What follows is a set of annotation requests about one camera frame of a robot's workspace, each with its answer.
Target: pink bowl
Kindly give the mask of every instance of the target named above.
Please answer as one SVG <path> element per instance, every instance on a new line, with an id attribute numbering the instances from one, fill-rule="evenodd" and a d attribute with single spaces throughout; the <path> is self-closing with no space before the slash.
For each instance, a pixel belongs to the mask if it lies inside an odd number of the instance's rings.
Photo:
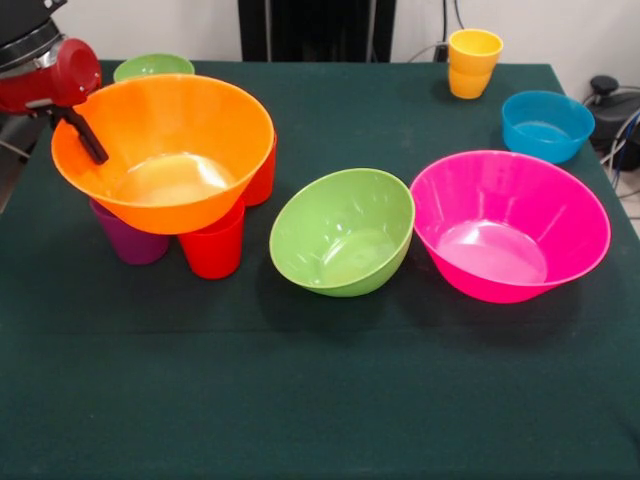
<path id="1" fill-rule="evenodd" d="M 593 270 L 611 242 L 596 196 L 559 167 L 504 151 L 438 160 L 413 181 L 414 229 L 455 288 L 529 300 Z"/>

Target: plastic cup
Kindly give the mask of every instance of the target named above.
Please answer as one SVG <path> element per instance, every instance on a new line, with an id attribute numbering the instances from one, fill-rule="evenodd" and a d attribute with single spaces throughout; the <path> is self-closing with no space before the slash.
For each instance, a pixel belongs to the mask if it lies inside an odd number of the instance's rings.
<path id="1" fill-rule="evenodd" d="M 502 51 L 502 39 L 486 30 L 465 29 L 449 37 L 449 88 L 458 98 L 480 97 Z"/>
<path id="2" fill-rule="evenodd" d="M 169 53 L 141 55 L 122 62 L 113 72 L 114 82 L 162 73 L 193 74 L 195 68 L 186 58 Z"/>
<path id="3" fill-rule="evenodd" d="M 170 237 L 141 232 L 127 225 L 95 200 L 89 200 L 116 255 L 129 265 L 148 265 L 169 249 Z"/>
<path id="4" fill-rule="evenodd" d="M 578 153 L 595 125 L 587 107 L 555 92 L 520 92 L 502 106 L 502 138 L 509 150 L 551 163 Z"/>
<path id="5" fill-rule="evenodd" d="M 247 189 L 242 194 L 247 207 L 253 207 L 266 202 L 273 192 L 273 181 L 276 175 L 276 147 L 278 136 L 273 136 L 273 147 L 267 160 L 262 164 L 254 177 L 249 182 Z"/>
<path id="6" fill-rule="evenodd" d="M 229 212 L 208 227 L 178 235 L 191 271 L 207 280 L 231 275 L 240 266 L 245 204 L 238 200 Z"/>

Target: orange bowl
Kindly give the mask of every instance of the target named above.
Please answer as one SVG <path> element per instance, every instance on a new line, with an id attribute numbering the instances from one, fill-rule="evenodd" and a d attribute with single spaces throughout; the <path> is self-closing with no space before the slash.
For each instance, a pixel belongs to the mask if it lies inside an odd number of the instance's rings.
<path id="1" fill-rule="evenodd" d="M 53 134 L 60 174 L 142 231 L 204 228 L 236 203 L 266 161 L 274 128 L 244 90 L 213 78 L 166 74 L 105 87 L 76 107 L 109 159 L 96 165 L 76 130 Z"/>

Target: green tablecloth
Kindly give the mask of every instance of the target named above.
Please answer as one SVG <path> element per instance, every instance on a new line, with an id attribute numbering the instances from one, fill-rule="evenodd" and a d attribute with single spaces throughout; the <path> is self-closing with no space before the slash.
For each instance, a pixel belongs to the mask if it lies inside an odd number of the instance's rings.
<path id="1" fill-rule="evenodd" d="M 415 240 L 355 299 L 299 289 L 268 256 L 279 209 L 323 174 L 369 166 L 409 183 L 452 152 L 503 148 L 502 102 L 559 90 L 548 66 L 500 65 L 477 101 L 452 98 L 440 64 L 196 69 L 254 94 L 279 135 L 243 263 L 219 282 L 193 276 L 177 244 L 152 266 L 120 263 L 47 133 L 0 217 L 0 473 L 640 475 L 640 244 L 590 147 L 565 168 L 606 206 L 611 250 L 532 301 L 465 297 Z"/>

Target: bowl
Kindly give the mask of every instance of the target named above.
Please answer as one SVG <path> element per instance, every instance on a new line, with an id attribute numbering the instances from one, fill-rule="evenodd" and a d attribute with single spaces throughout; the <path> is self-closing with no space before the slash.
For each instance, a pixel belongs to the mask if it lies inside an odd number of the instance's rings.
<path id="1" fill-rule="evenodd" d="M 381 287 L 407 254 L 415 207 L 390 173 L 354 168 L 307 185 L 287 202 L 269 239 L 271 259 L 289 281 L 334 297 Z"/>
<path id="2" fill-rule="evenodd" d="M 62 121 L 52 154 L 60 174 L 128 225 L 181 234 L 222 218 L 266 161 L 269 114 L 251 95 L 198 75 L 112 84 L 76 107 L 109 159 L 96 165 Z"/>
<path id="3" fill-rule="evenodd" d="M 471 151 L 411 184 L 415 231 L 442 276 L 492 303 L 531 299 L 596 268 L 611 241 L 596 196 L 560 167 L 505 151 Z"/>
<path id="4" fill-rule="evenodd" d="M 146 75 L 159 75 L 163 73 L 195 72 L 193 64 L 186 58 L 170 53 L 151 53 L 139 57 L 130 58 L 122 62 L 113 72 L 113 80 L 122 82 L 129 78 Z"/>
<path id="5" fill-rule="evenodd" d="M 502 135 L 509 150 L 551 163 L 572 158 L 594 128 L 585 106 L 554 92 L 517 93 L 502 106 Z"/>

